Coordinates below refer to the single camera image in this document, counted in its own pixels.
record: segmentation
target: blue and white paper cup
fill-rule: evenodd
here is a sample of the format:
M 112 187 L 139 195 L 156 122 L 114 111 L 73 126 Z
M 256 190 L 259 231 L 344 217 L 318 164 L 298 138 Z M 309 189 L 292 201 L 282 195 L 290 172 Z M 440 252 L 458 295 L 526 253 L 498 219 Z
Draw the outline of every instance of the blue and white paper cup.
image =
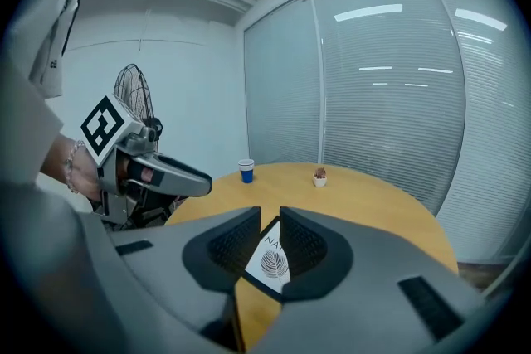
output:
M 255 162 L 252 159 L 242 159 L 238 161 L 241 172 L 241 180 L 244 183 L 252 183 L 252 171 L 255 169 Z

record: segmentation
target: white cloth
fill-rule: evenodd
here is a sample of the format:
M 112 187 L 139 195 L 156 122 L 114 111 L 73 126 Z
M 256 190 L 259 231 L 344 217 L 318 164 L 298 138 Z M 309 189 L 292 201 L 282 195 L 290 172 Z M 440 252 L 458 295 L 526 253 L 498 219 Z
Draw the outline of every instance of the white cloth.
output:
M 4 60 L 48 99 L 62 94 L 62 50 L 78 0 L 22 0 L 3 39 Z

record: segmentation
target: round wooden table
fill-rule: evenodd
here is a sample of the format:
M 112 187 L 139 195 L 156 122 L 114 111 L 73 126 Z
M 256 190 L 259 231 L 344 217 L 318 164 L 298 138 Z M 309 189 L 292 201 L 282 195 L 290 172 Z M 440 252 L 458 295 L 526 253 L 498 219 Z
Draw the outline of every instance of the round wooden table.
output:
M 216 180 L 208 196 L 186 200 L 167 224 L 260 206 L 263 230 L 279 215 L 281 206 L 293 206 L 400 235 L 457 273 L 445 232 L 419 201 L 378 178 L 330 165 L 325 166 L 327 185 L 315 187 L 312 176 L 317 167 L 310 163 L 261 165 L 255 168 L 251 184 L 244 184 L 240 172 L 235 172 Z M 278 317 L 280 304 L 244 279 L 236 285 L 236 301 L 246 349 L 250 349 Z

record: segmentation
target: horizontal blinds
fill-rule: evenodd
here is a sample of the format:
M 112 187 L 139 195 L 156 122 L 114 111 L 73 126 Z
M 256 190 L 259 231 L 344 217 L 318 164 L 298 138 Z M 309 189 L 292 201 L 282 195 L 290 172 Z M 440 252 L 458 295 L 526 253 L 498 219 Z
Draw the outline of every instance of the horizontal blinds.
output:
M 511 0 L 445 0 L 460 39 L 466 126 L 437 220 L 461 261 L 495 259 L 531 187 L 531 58 Z
M 245 31 L 245 73 L 255 162 L 317 162 L 319 57 L 309 0 L 294 0 Z
M 315 0 L 324 162 L 400 187 L 436 214 L 464 126 L 463 70 L 440 0 Z

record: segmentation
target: card with leaf drawing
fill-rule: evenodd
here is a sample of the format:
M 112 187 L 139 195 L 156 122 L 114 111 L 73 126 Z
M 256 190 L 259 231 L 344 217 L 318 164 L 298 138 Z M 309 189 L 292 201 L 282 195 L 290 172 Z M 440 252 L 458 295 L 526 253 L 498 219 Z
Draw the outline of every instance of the card with leaf drawing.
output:
M 243 274 L 245 280 L 277 301 L 282 287 L 290 281 L 290 267 L 280 245 L 280 220 L 275 219 L 261 232 L 261 240 Z

